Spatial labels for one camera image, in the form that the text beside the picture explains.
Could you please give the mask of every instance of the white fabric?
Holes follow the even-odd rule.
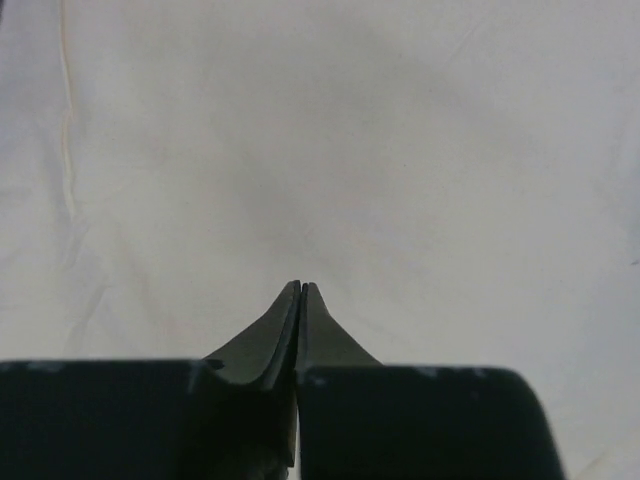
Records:
[[[199,356],[316,281],[640,477],[640,4],[9,0],[0,356]]]

